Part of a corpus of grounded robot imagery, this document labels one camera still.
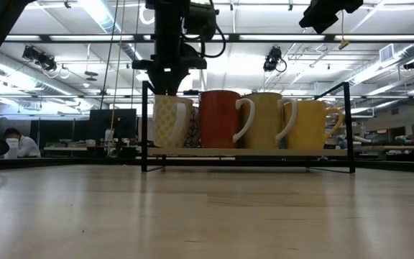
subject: ceiling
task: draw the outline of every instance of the ceiling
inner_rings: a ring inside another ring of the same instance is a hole
[[[39,0],[30,4],[11,31],[13,35],[27,34],[103,34],[104,31],[93,17],[81,6],[81,1],[69,1],[71,9],[63,6],[63,1]],[[286,1],[277,0],[234,0],[234,10],[230,10],[230,1],[214,0],[216,9],[220,10],[217,23],[224,33],[315,33],[311,28],[303,31],[298,22],[303,17],[303,11],[310,3],[309,0],[293,0],[293,10],[289,11]],[[123,32],[129,34],[151,34],[154,24],[145,24],[139,18],[138,1],[109,1],[111,12],[117,7],[118,21],[122,24]],[[143,16],[150,20],[152,10],[144,10]],[[339,21],[324,33],[341,34],[341,12]],[[414,34],[414,0],[366,0],[361,9],[353,14],[344,14],[343,31],[345,33],[364,34]],[[120,94],[139,94],[141,82],[136,78],[140,71],[127,68],[130,58],[119,53],[117,44],[92,44],[87,70],[98,73],[97,81],[85,88],[84,72],[86,71],[87,44],[45,44],[45,43],[4,43],[0,53],[24,64],[22,53],[26,45],[34,45],[70,71],[68,78],[55,80],[85,94],[97,94],[106,86],[112,93],[116,86]],[[274,45],[279,45],[287,60],[288,69],[278,77],[275,73],[264,73],[262,66],[264,57]],[[375,58],[386,43],[353,43],[343,50],[334,43],[229,43],[225,53],[216,59],[208,59],[206,74],[206,89],[231,89],[245,94],[250,91],[276,91],[284,94],[319,94],[320,85],[330,86],[356,69],[361,68]],[[207,53],[220,51],[221,43],[208,43]],[[137,43],[137,52],[143,59],[149,59],[153,53],[152,43]],[[106,75],[106,61],[110,60],[110,69]],[[41,70],[34,64],[27,67]],[[401,71],[400,76],[411,76],[414,71]],[[355,94],[367,94],[372,89],[385,86],[399,80],[397,67],[391,67],[383,73],[368,78],[363,84],[355,86]],[[129,102],[128,99],[118,99],[117,102]]]

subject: table surface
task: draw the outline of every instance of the table surface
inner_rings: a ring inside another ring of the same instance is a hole
[[[414,173],[284,170],[0,171],[0,258],[414,258]]]

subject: yellow mug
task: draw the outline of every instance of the yellow mug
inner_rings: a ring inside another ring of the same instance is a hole
[[[193,101],[176,96],[155,96],[153,119],[157,147],[183,147],[189,134]]]
[[[242,137],[245,148],[275,149],[279,148],[281,139],[290,131],[297,119],[298,108],[292,99],[282,99],[276,93],[248,94],[242,98],[250,99],[255,104],[255,116],[250,128]],[[282,119],[284,104],[289,103],[293,110],[289,113],[291,120],[285,123]],[[249,117],[250,105],[241,107],[241,125],[244,127]]]
[[[288,149],[294,150],[322,150],[327,139],[341,126],[344,115],[339,109],[327,109],[323,101],[297,101],[298,117],[292,129],[285,136]],[[284,121],[291,120],[292,106],[284,105]],[[330,113],[337,113],[339,118],[335,127],[329,133],[325,132],[326,117]]]

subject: mug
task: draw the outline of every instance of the mug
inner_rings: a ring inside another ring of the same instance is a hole
[[[344,115],[339,109],[327,109],[323,101],[297,101],[298,117],[292,129],[285,136],[287,148],[294,150],[322,150],[327,139],[341,126]],[[284,105],[284,121],[289,122],[291,105]],[[325,132],[326,117],[337,113],[339,118],[329,133]]]
[[[248,104],[247,122],[241,130],[239,109]],[[236,142],[252,125],[255,105],[234,91],[206,91],[201,94],[202,148],[236,148]]]
[[[201,129],[199,121],[199,108],[193,106],[193,111],[190,118],[190,128],[188,130],[188,137],[185,140],[185,147],[197,148],[201,138]]]
[[[255,118],[249,130],[245,132],[243,141],[245,148],[274,149],[279,148],[281,139],[292,128],[297,118],[298,108],[292,99],[282,99],[276,93],[255,93],[244,96],[255,104]],[[282,127],[282,108],[289,103],[294,109],[287,115],[291,120]],[[250,106],[244,105],[241,109],[241,123],[245,125]]]
[[[188,137],[192,113],[193,101],[190,99],[155,95],[155,146],[183,147]]]

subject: air vent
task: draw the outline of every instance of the air vent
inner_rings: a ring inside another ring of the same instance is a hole
[[[379,61],[381,63],[391,60],[394,58],[394,45],[389,44],[388,46],[379,50]]]
[[[399,114],[399,107],[391,110],[391,115],[397,115],[397,114]]]

